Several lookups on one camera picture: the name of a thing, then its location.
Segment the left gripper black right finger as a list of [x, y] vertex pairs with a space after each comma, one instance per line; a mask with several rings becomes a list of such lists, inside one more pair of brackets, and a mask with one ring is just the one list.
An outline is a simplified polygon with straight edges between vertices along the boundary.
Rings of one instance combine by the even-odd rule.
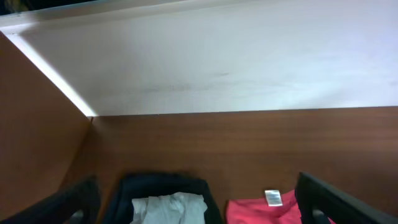
[[295, 198], [302, 224], [397, 224], [397, 218], [377, 210], [306, 173], [298, 175]]

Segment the orange t-shirt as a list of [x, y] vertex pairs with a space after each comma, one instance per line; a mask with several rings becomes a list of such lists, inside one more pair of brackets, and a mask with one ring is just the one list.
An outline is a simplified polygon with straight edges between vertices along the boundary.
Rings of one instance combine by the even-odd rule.
[[228, 224], [301, 224], [295, 190], [281, 194], [265, 190], [260, 199], [230, 200], [226, 208]]

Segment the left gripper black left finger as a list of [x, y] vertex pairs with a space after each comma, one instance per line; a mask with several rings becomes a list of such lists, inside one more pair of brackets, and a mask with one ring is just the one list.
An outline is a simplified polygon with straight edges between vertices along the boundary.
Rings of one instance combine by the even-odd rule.
[[99, 209], [98, 181], [95, 176], [89, 176], [2, 220], [1, 224], [92, 224], [96, 222]]

